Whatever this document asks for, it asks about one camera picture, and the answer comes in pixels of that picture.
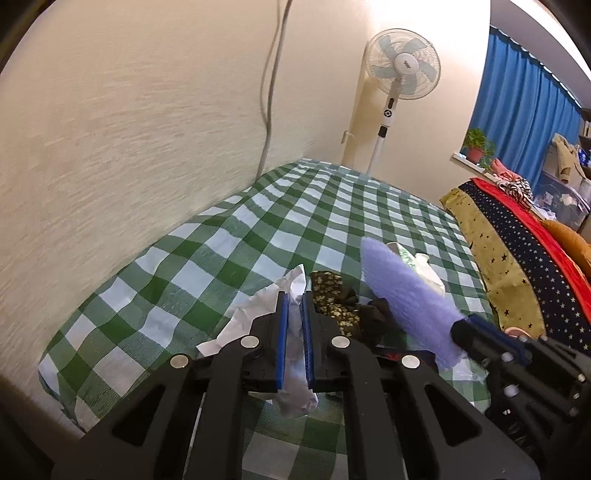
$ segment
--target blue gripper pad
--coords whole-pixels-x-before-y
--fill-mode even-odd
[[[512,353],[516,357],[516,360],[521,365],[526,366],[530,363],[527,350],[521,341],[504,334],[504,332],[498,330],[493,324],[487,322],[485,319],[476,314],[466,317],[466,320],[480,331],[486,332],[493,336],[501,346],[506,348],[508,352]]]
[[[314,349],[312,348],[312,332],[310,330],[310,315],[308,313],[307,296],[301,298],[300,314],[301,329],[304,334],[304,359],[306,360],[306,380],[308,388],[312,388],[314,383]]]
[[[290,297],[287,293],[285,293],[283,295],[283,303],[281,304],[279,334],[277,336],[277,390],[283,389],[283,379],[285,377],[285,343],[287,342],[289,306]]]

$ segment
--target fan grille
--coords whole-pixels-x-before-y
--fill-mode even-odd
[[[365,54],[365,68],[372,78],[379,80],[379,88],[385,92],[390,93],[392,88],[392,82],[394,78],[377,78],[375,75],[375,67],[389,68],[392,67],[392,60],[384,53],[380,46],[380,40],[384,41],[384,37],[389,37],[391,44],[396,53],[400,53],[404,46],[413,39],[419,39],[425,45],[425,48],[421,48],[412,53],[412,55],[419,61],[424,61],[430,65],[433,70],[431,71],[431,79],[423,72],[419,71],[416,74],[405,75],[402,78],[402,88],[399,98],[402,100],[416,100],[428,95],[438,84],[441,76],[441,62],[439,56],[433,47],[433,44],[421,35],[403,28],[393,28],[391,30],[385,30],[378,33],[372,38],[367,46]],[[416,79],[417,87],[414,93],[405,93],[404,86],[408,82],[413,82]]]

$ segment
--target orange pillow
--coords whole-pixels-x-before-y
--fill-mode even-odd
[[[555,220],[542,220],[540,223],[580,267],[585,276],[591,278],[591,246],[585,239],[571,228]]]

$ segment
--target green checkered bedsheet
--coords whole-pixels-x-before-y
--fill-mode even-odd
[[[478,268],[441,209],[348,168],[300,160],[194,216],[92,294],[51,340],[39,366],[46,391],[88,430],[175,353],[198,355],[235,306],[304,264],[343,275],[363,301],[361,237],[398,241],[430,264],[463,313],[491,315]],[[483,410],[484,374],[467,359],[445,372]],[[297,420],[249,397],[245,479],[345,479],[342,407],[321,395]]]

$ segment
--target purple fluffy cloth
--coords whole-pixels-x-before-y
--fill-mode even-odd
[[[432,351],[441,369],[460,361],[462,350],[453,343],[450,330],[464,315],[449,295],[435,292],[398,255],[371,238],[361,239],[361,268],[374,294],[388,301],[399,327],[421,349]]]

